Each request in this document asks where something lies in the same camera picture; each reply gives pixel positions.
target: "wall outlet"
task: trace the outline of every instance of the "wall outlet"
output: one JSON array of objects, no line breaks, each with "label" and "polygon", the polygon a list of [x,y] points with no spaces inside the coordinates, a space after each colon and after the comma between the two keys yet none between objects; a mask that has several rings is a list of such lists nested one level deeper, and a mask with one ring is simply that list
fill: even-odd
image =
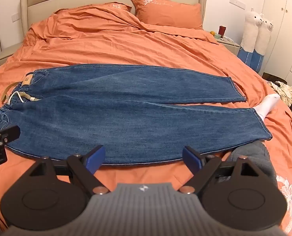
[{"label": "wall outlet", "polygon": [[238,6],[238,7],[242,8],[242,9],[244,9],[244,10],[246,9],[246,5],[244,3],[238,1],[238,0],[229,0],[229,3],[231,3],[231,4],[235,5],[235,6]]},{"label": "wall outlet", "polygon": [[17,21],[19,19],[20,19],[20,13],[17,13],[17,14],[14,14],[14,15],[11,16],[11,20],[13,22],[15,22],[15,21]]}]

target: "jeans pocket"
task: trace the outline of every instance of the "jeans pocket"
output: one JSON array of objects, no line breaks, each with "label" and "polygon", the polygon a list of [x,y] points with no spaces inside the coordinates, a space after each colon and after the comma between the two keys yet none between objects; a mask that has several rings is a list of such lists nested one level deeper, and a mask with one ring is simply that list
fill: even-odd
[{"label": "jeans pocket", "polygon": [[48,71],[37,71],[34,72],[30,86],[37,84],[41,79],[48,75]]}]

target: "llama plush toy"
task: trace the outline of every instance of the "llama plush toy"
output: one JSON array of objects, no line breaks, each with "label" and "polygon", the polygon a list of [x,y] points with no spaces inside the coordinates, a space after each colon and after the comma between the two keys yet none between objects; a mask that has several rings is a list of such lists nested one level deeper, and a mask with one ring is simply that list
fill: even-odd
[{"label": "llama plush toy", "polygon": [[260,71],[263,57],[266,52],[266,48],[273,31],[273,24],[266,18],[262,18],[263,24],[259,28],[257,35],[257,41],[255,42],[254,52],[252,54],[250,67],[257,73]]},{"label": "llama plush toy", "polygon": [[238,58],[240,58],[248,66],[250,66],[251,63],[252,53],[257,40],[257,34],[259,32],[259,26],[262,24],[263,20],[258,13],[253,11],[253,8],[251,11],[246,12],[246,21]]}]

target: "metal screw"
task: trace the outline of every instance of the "metal screw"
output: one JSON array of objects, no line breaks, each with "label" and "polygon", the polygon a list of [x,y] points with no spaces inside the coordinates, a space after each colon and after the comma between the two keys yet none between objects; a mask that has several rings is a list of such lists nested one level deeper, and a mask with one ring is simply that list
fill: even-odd
[{"label": "metal screw", "polygon": [[109,192],[109,190],[104,186],[97,186],[92,191],[93,193],[98,194],[98,195],[103,195]]},{"label": "metal screw", "polygon": [[192,186],[182,186],[179,191],[183,194],[192,194],[195,192],[195,188]]}]

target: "orange bedsheet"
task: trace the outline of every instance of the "orange bedsheet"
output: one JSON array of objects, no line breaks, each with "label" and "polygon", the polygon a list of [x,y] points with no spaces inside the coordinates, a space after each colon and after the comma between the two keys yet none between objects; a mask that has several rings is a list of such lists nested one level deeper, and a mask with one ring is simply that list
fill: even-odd
[{"label": "orange bedsheet", "polygon": [[[31,27],[23,46],[0,67],[0,106],[5,87],[22,81],[28,72],[87,63],[158,65],[231,76],[247,97],[247,102],[225,105],[232,108],[253,107],[274,93],[258,74],[205,31],[148,25],[120,8],[83,6],[61,10]],[[279,188],[289,203],[282,227],[292,235],[292,113],[280,101],[265,124],[273,134],[265,145],[278,175]],[[33,164],[10,151],[7,155],[8,161],[0,165],[0,199]],[[177,189],[192,174],[182,162],[175,162],[104,167],[95,176],[111,190],[117,183],[162,182],[171,182]]]}]

